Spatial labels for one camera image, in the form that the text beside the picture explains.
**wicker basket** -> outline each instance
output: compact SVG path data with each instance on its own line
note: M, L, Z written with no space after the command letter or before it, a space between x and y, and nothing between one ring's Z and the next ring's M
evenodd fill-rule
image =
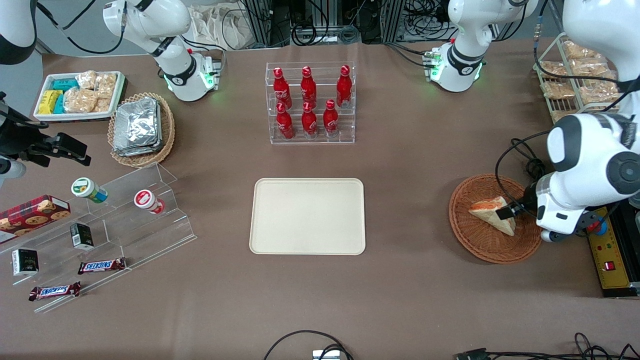
M506 177L500 177L505 189L521 197L524 188ZM472 176L453 191L449 202L449 221L453 232L467 250L480 259L496 264L512 264L533 255L541 243L540 228L533 217L516 217L514 236L509 236L469 213L475 202L507 196L498 187L493 174Z
M140 168L151 163L159 163L169 155L169 152L171 152L171 148L173 147L173 141L175 139L175 123L173 121L173 114L171 113L171 109L169 109L169 105L160 95L145 92L128 97L123 101L123 103L138 101L147 96L158 100L160 103L160 121L162 123L162 139L164 141L164 146L159 152L136 156L120 156L114 151L111 151L111 157L123 165ZM113 148L113 127L115 117L116 115L114 113L109 120L109 132L107 133L107 141L109 142L109 145L111 145L111 148Z

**red cookie box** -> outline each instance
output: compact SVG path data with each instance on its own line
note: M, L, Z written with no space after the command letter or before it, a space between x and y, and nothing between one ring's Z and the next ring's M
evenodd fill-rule
M42 195L0 213L0 243L71 215L66 201Z

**red bottle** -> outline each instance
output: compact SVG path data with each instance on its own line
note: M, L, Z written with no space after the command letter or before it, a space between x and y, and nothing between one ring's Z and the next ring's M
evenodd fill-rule
M312 108L316 108L316 82L311 77L311 68L305 66L302 68L302 82L300 83L302 91L302 101L311 104Z
M287 106L287 110L291 109L291 92L289 91L289 84L282 75L282 69L277 67L273 69L273 75L275 81L273 82L273 91L276 93L276 99Z
M276 110L278 111L276 121L278 122L278 129L280 130L280 133L282 133L282 136L284 136L286 140L293 139L293 137L296 136L296 130L293 128L291 115L287 113L285 104L279 102L276 105Z
M317 126L316 126L316 114L314 114L314 109L309 102L305 102L302 104L302 128L305 130L305 138L308 140L315 139L318 137Z
M328 138L335 138L338 135L338 111L335 109L335 101L326 101L326 109L322 116L324 122L324 133Z
M339 108L348 108L351 105L351 87L353 86L353 82L351 82L351 76L349 76L349 66L343 65L340 68L340 79L338 79L338 96L336 96L335 100L338 103Z

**brown tablecloth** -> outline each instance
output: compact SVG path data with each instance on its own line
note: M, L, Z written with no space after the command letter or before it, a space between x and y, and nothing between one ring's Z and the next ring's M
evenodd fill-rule
M425 44L417 47L427 49ZM381 45L286 47L228 54L219 91L178 101L151 56L44 56L45 74L119 70L127 95L161 94L176 120L163 165L198 239L54 311L33 314L0 275L3 359L258 359L281 335L326 331L357 359L449 359L479 347L567 352L573 333L619 350L640 339L640 304L601 299L587 243L543 244L527 261L491 265L455 239L449 196L491 172L512 137L551 120L531 78L531 41L493 44L468 91L448 93ZM356 61L356 144L272 146L267 61ZM53 125L89 145L92 165L28 164L5 183L0 208L48 193L70 197L79 176L130 172L109 155L107 124ZM545 156L544 139L532 142ZM502 173L527 183L524 159ZM259 256L248 247L253 186L262 177L357 177L365 186L367 248L359 256ZM308 359L328 341L300 335L273 359Z

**acrylic display rack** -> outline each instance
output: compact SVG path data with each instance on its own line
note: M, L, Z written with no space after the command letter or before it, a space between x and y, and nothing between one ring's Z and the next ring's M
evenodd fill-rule
M564 67L566 68L566 72L569 76L573 76L573 72L571 70L571 67L569 66L569 60L567 58L567 55L564 52L564 47L563 47L563 43L569 39L569 36L567 36L566 33L560 33L555 39L554 41L547 47L547 49L544 51L544 53L542 53L539 57L540 62L548 60L548 54L549 52L551 52L554 49L557 49L558 53L560 54L560 61L564 64ZM538 66L536 64L533 65L533 70L537 73L538 75L538 80L540 81L540 85L546 83L546 82L552 82L552 83L564 83L565 79L559 79L559 78L544 78L542 76L542 71L538 68ZM572 88L573 88L573 92L575 93L575 96L572 97L571 99L563 99L563 100L552 100L552 99L547 99L545 97L545 101L547 102L547 108L549 109L549 113L552 116L552 119L554 118L553 114L555 111L562 111L565 113L596 113L599 111L602 111L604 108L606 108L607 106L611 105L611 102L592 102L589 104L585 104L582 97L580 96L580 91L579 88L581 86L586 86L587 83L585 81L589 81L589 80L583 80L583 79L569 79L568 82L569 84L571 84ZM617 112L618 111L618 107L614 107L613 109L609 110L609 112Z
M338 130L339 134L334 138L328 138L324 134L323 113L325 103L328 99L335 100L337 90L336 84L340 78L340 68L349 65L351 68L351 104L348 108L338 108ZM302 68L311 68L312 76L317 86L317 106L314 113L317 116L318 136L313 140L308 140L304 136L302 129L302 93L300 92L300 82L302 81ZM293 139L285 139L278 130L276 121L276 95L273 92L273 82L275 77L273 69L280 67L284 78L289 83L293 106L289 109L289 114L293 120L293 127L296 129L296 136ZM274 145L301 145L320 143L354 143L356 140L356 67L353 61L344 62L306 62L306 63L267 63L265 73L265 90L267 95L267 117L269 120L269 138Z
M34 286L61 286L77 281L82 285L82 297L196 238L189 218L178 208L169 187L176 180L167 169L153 163L102 185L109 193L102 204L74 197L69 201L71 216L3 244L0 263L7 265L5 271L11 271L9 264L13 250L34 249L38 252L38 273L14 277L13 285L22 289L24 300L27 301ZM142 189L151 190L164 201L165 208L161 214L151 214L135 206L133 197ZM95 245L92 250L73 248L69 227L76 222L91 228ZM80 262L122 257L127 259L124 270L77 274ZM36 301L35 312L53 310L73 299L76 298L66 296Z

